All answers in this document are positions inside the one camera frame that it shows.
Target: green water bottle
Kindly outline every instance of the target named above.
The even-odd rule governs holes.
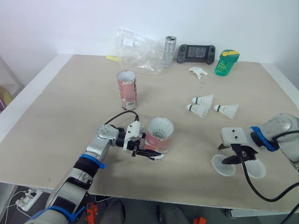
[[[235,50],[224,50],[220,55],[220,60],[215,68],[218,76],[226,76],[234,63],[238,61],[240,53]]]

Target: white cable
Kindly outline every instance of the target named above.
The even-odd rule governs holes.
[[[12,196],[10,197],[9,202],[8,202],[8,206],[7,206],[7,210],[6,210],[6,218],[5,218],[5,223],[4,223],[4,224],[6,224],[6,221],[7,221],[8,209],[9,209],[9,207],[10,207],[11,199],[12,199],[14,196],[16,196],[17,194],[21,193],[21,192],[26,193],[25,190],[21,190],[21,191],[18,191],[17,193],[15,193],[14,195],[12,195]]]
[[[111,198],[111,197],[109,197],[109,198],[105,198],[105,199],[100,200],[100,201],[97,201],[96,195],[94,195],[94,200],[95,200],[95,202],[103,202],[103,201],[108,200],[108,199],[110,199],[110,198]]]
[[[21,210],[19,209],[19,206],[18,206],[18,205],[17,205],[17,210],[18,210],[20,213],[23,213],[24,215],[26,215],[26,216],[28,216],[29,218],[31,218],[30,215],[27,215],[25,212],[21,211]]]
[[[4,208],[9,208],[9,207],[12,207],[12,206],[15,206],[16,204],[12,204],[12,205],[9,205],[9,206],[4,206]]]

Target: black game console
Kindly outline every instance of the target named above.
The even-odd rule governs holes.
[[[215,46],[186,45],[179,47],[177,62],[202,62],[212,64],[215,59]]]

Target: red clamp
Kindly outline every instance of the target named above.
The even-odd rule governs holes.
[[[98,214],[98,206],[95,203],[88,203],[86,206],[87,216],[85,220],[88,224],[96,224],[95,218]]]
[[[206,220],[203,217],[195,218],[192,224],[206,224]]]

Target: power strip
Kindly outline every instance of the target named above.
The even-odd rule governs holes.
[[[15,202],[15,204],[20,207],[23,211],[29,211],[29,209],[34,205],[34,203],[39,199],[42,195],[42,191],[28,189],[27,193],[25,193],[25,197],[21,197],[19,200]]]

